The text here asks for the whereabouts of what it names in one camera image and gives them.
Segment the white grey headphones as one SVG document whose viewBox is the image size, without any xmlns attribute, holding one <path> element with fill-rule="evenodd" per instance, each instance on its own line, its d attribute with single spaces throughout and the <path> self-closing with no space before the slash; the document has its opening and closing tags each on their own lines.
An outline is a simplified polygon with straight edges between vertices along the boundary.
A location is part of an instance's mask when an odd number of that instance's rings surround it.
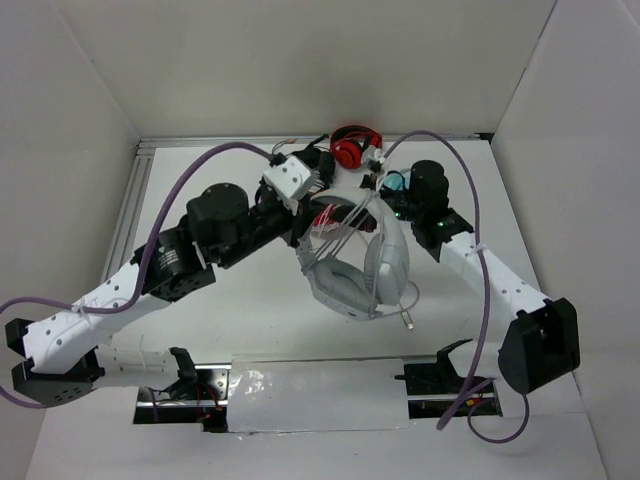
<svg viewBox="0 0 640 480">
<path fill-rule="evenodd" d="M 380 194 L 356 187 L 338 187 L 314 194 L 313 205 L 337 205 L 348 209 L 339 223 L 340 236 L 312 247 L 306 230 L 295 249 L 302 274 L 314 298 L 327 308 L 357 320 L 382 317 L 380 306 L 396 306 L 409 280 L 410 255 L 399 219 Z M 337 257 L 364 214 L 376 222 L 377 233 L 369 240 L 364 263 L 357 268 Z"/>
</svg>

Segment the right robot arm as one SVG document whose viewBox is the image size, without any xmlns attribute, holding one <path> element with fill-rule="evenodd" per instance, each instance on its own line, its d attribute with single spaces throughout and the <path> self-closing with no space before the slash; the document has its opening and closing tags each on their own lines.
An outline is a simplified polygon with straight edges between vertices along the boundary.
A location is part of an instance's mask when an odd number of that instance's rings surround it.
<svg viewBox="0 0 640 480">
<path fill-rule="evenodd" d="M 469 222 L 449 206 L 441 164 L 420 160 L 398 190 L 382 198 L 410 223 L 416 242 L 489 301 L 483 320 L 505 332 L 497 348 L 498 377 L 529 394 L 580 366 L 577 312 L 565 298 L 552 300 L 527 284 L 476 239 Z"/>
</svg>

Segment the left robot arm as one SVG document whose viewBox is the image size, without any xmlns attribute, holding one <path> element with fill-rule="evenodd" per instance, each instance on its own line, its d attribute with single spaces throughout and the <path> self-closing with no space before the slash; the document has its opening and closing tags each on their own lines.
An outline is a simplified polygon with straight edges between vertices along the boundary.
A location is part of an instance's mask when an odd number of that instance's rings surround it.
<svg viewBox="0 0 640 480">
<path fill-rule="evenodd" d="M 150 394 L 184 399 L 199 374 L 187 349 L 126 353 L 107 341 L 129 324 L 212 285 L 217 267 L 228 269 L 277 238 L 297 246 L 320 211 L 304 194 L 290 208 L 262 185 L 256 205 L 231 183 L 208 187 L 190 200 L 179 223 L 164 229 L 157 218 L 148 241 L 115 274 L 73 304 L 54 303 L 40 321 L 21 318 L 5 327 L 7 346 L 22 357 L 2 397 L 29 409 L 61 406 L 98 387 L 137 379 Z"/>
</svg>

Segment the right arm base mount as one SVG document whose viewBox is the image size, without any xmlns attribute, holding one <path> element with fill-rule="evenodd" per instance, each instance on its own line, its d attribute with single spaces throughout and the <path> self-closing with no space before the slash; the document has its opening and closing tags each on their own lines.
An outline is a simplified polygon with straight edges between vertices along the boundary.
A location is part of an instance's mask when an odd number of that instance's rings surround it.
<svg viewBox="0 0 640 480">
<path fill-rule="evenodd" d="M 403 371 L 394 376 L 396 381 L 405 385 L 410 419 L 438 418 L 452 405 L 463 385 L 464 376 L 457 373 L 450 355 L 459 353 L 460 347 L 469 342 L 470 339 L 458 340 L 447 345 L 429 361 L 409 361 L 403 365 Z M 454 416 L 466 416 L 473 407 L 476 407 L 474 416 L 501 414 L 492 385 L 466 400 Z"/>
</svg>

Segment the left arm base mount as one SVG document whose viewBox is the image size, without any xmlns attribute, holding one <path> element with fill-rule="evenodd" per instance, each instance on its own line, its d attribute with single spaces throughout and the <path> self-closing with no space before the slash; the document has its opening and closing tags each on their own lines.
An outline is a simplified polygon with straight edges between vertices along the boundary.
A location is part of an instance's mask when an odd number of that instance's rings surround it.
<svg viewBox="0 0 640 480">
<path fill-rule="evenodd" d="M 193 424 L 204 432 L 226 433 L 231 365 L 199 364 L 195 368 L 198 380 L 181 394 L 141 387 L 133 424 Z"/>
</svg>

